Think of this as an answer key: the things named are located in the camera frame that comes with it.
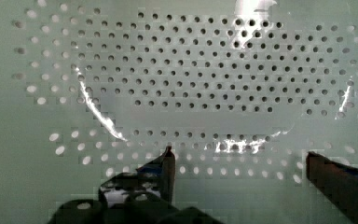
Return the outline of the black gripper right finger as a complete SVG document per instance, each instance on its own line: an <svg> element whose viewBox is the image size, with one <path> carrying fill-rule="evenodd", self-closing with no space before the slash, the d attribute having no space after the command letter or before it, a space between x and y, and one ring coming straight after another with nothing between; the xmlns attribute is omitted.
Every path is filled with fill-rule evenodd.
<svg viewBox="0 0 358 224"><path fill-rule="evenodd" d="M309 152L306 177L353 224L358 224L358 168Z"/></svg>

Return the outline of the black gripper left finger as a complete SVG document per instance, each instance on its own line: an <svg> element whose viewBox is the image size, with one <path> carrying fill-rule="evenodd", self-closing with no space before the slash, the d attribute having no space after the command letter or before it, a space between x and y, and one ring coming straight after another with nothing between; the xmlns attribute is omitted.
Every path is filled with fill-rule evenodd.
<svg viewBox="0 0 358 224"><path fill-rule="evenodd" d="M172 147L166 146L161 155L134 172L123 172L103 182L98 189L99 201L104 205L116 205L124 203L132 193L148 192L170 203L175 166Z"/></svg>

